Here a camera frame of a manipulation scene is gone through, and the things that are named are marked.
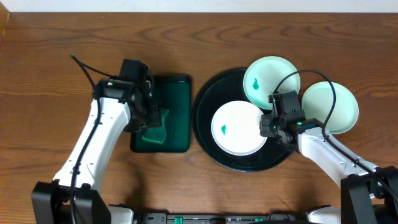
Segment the green scrubbing sponge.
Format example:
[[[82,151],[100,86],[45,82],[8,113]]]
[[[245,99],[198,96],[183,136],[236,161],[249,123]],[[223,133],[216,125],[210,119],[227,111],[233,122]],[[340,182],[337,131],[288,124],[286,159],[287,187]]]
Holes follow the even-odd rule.
[[[141,139],[144,142],[149,142],[153,144],[163,144],[165,141],[165,138],[167,136],[167,131],[165,127],[165,119],[169,113],[169,110],[167,109],[160,109],[160,115],[161,115],[161,126],[159,128],[151,128],[148,129]]]

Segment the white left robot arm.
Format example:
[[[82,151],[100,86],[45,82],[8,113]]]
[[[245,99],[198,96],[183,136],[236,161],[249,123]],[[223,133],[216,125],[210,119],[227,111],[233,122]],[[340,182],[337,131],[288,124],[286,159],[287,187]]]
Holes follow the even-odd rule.
[[[102,80],[93,90],[90,114],[63,167],[50,183],[36,183],[32,204],[37,223],[133,223],[133,209],[107,205],[100,191],[123,131],[160,126],[150,82]]]

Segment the mint green plate with stain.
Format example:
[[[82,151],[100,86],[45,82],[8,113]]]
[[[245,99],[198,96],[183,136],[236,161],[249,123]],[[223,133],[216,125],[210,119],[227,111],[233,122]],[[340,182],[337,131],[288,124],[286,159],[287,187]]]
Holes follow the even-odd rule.
[[[336,93],[336,103],[327,130],[332,134],[342,134],[349,131],[359,117],[359,106],[356,98],[346,87],[332,83]],[[316,118],[325,122],[333,102],[333,94],[328,82],[319,82],[310,86],[302,98],[302,109],[307,119]]]

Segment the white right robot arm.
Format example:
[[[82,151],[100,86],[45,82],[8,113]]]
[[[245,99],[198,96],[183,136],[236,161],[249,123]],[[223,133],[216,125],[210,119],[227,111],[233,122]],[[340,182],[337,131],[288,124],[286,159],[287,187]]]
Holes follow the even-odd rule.
[[[397,223],[397,168],[379,167],[339,142],[317,119],[264,114],[260,134],[312,160],[341,190],[341,207],[314,209],[309,223]]]

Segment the white plate with green stain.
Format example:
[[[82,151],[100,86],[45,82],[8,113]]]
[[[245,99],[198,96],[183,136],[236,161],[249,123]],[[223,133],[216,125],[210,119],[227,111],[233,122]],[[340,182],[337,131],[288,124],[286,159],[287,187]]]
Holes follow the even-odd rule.
[[[211,135],[226,153],[248,156],[260,150],[267,138],[260,135],[264,113],[247,101],[230,101],[217,109],[211,120]]]

